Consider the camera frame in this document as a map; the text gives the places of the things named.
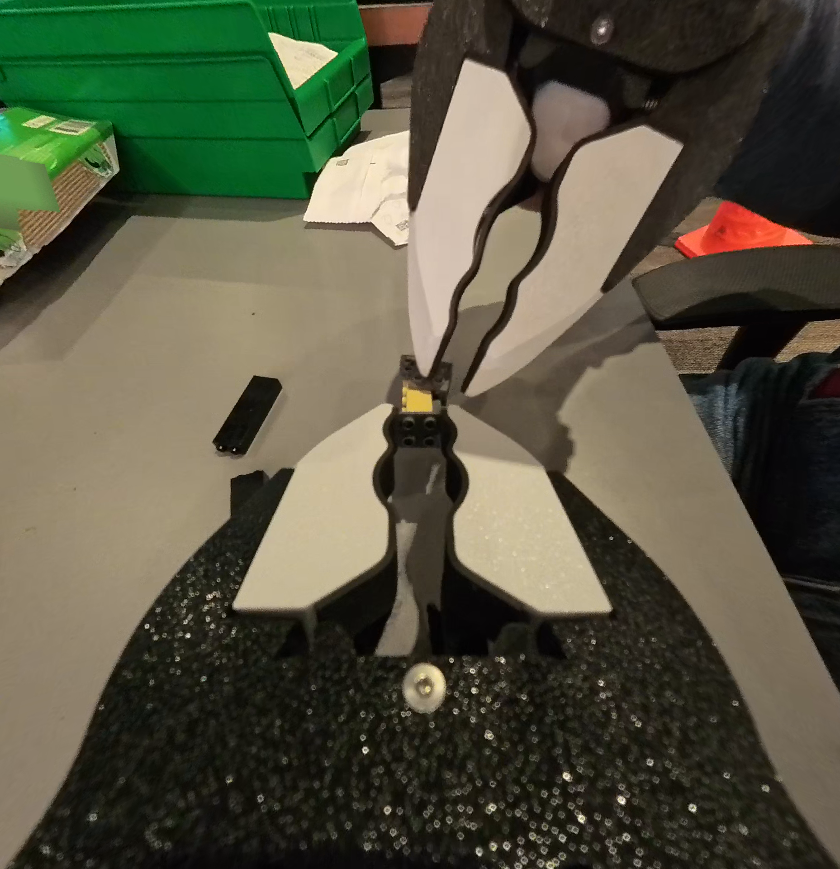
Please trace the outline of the long black brick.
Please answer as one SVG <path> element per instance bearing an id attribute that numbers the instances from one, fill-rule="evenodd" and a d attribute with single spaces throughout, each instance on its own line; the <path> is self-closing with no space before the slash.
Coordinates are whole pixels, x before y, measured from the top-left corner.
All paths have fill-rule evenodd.
<path id="1" fill-rule="evenodd" d="M 274 377 L 251 377 L 212 440 L 218 454 L 246 455 L 283 391 Z"/>
<path id="2" fill-rule="evenodd" d="M 248 511 L 260 512 L 267 498 L 270 480 L 270 476 L 262 470 L 233 477 L 230 480 L 230 519 L 236 519 Z"/>

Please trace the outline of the grey and yellow brick assembly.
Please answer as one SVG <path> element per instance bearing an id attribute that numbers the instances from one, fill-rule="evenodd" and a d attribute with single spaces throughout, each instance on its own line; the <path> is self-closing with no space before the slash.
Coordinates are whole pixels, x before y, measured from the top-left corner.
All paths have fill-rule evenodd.
<path id="1" fill-rule="evenodd" d="M 447 383 L 403 378 L 395 395 L 394 443 L 399 449 L 445 451 L 455 440 Z"/>

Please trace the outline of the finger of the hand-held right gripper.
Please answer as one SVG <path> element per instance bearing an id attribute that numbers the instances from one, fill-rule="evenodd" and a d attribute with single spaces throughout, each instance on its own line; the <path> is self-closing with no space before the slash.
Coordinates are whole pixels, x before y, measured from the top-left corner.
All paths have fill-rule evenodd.
<path id="1" fill-rule="evenodd" d="M 579 143 L 546 190 L 537 248 L 508 286 L 461 391 L 477 397 L 530 364 L 603 296 L 684 145 L 649 124 Z"/>
<path id="2" fill-rule="evenodd" d="M 436 376 L 456 330 L 460 298 L 504 201 L 525 175 L 535 141 L 512 76 L 463 61 L 422 192 L 409 208 L 408 320 L 419 374 Z"/>

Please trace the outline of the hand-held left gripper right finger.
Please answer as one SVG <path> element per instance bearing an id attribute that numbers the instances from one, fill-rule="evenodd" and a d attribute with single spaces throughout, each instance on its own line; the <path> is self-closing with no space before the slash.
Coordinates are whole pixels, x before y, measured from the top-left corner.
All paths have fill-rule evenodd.
<path id="1" fill-rule="evenodd" d="M 609 598 L 543 465 L 461 407 L 448 418 L 467 480 L 452 519 L 458 564 L 541 620 L 608 616 Z"/>

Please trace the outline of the small dark grey brick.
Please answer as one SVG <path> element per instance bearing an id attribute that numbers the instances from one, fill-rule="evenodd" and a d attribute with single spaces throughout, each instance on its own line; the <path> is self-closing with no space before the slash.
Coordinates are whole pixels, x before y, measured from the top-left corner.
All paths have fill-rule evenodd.
<path id="1" fill-rule="evenodd" d="M 429 375 L 424 375 L 413 355 L 404 354 L 400 359 L 399 375 L 403 390 L 429 394 L 433 400 L 446 400 L 452 373 L 451 363 L 442 362 Z"/>

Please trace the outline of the green cardboard toy box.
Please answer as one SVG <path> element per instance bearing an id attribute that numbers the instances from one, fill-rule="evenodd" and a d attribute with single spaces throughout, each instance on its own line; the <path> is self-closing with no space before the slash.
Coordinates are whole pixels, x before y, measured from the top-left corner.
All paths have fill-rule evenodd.
<path id="1" fill-rule="evenodd" d="M 0 286 L 119 171 L 112 124 L 0 110 Z"/>

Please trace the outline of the grey desk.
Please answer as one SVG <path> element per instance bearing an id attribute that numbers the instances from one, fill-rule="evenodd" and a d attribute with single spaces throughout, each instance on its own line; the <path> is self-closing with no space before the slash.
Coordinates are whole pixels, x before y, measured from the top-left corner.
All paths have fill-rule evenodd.
<path id="1" fill-rule="evenodd" d="M 384 401 L 408 350 L 404 251 L 303 211 L 115 194 L 0 291 L 0 867 L 143 615 L 227 520 L 230 479 Z M 283 391 L 246 455 L 218 454 L 254 375 Z M 673 581 L 840 865 L 840 698 L 631 282 L 469 412 Z"/>

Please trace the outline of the flat white printed paper bag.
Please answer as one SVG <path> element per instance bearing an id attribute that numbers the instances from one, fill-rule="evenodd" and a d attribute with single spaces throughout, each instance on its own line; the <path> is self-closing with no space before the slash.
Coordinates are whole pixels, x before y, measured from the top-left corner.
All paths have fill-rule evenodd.
<path id="1" fill-rule="evenodd" d="M 395 247 L 408 244 L 409 133 L 370 138 L 330 158 L 317 182 L 304 222 L 371 226 Z"/>

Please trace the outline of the orange cone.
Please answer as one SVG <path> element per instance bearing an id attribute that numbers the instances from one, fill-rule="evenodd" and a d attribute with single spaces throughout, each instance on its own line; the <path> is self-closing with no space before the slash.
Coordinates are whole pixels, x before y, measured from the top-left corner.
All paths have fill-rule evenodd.
<path id="1" fill-rule="evenodd" d="M 687 258 L 810 245 L 813 242 L 794 229 L 773 223 L 729 201 L 719 205 L 708 224 L 681 235 L 674 242 L 675 250 Z"/>

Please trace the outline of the person's right forearm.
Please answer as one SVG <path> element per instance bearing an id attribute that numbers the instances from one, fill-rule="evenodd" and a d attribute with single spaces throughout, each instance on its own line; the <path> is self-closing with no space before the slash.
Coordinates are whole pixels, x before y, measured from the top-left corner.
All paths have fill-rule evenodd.
<path id="1" fill-rule="evenodd" d="M 796 5 L 804 22 L 714 192 L 773 223 L 840 239 L 840 1 Z"/>

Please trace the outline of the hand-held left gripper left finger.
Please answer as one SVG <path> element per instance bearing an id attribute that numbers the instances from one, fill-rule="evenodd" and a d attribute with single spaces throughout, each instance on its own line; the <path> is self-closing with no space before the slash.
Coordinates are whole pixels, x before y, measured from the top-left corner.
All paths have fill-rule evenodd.
<path id="1" fill-rule="evenodd" d="M 390 519 L 374 471 L 393 411 L 373 407 L 297 462 L 233 601 L 237 613 L 312 623 L 384 563 Z"/>

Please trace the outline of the green plastic bin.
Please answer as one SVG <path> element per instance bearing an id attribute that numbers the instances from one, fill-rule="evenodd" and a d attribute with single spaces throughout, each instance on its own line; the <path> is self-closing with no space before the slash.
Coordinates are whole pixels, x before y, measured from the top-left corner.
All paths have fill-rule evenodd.
<path id="1" fill-rule="evenodd" d="M 338 57 L 294 91 L 269 33 Z M 357 2 L 0 2 L 0 100 L 112 124 L 129 192 L 306 200 L 373 100 Z"/>

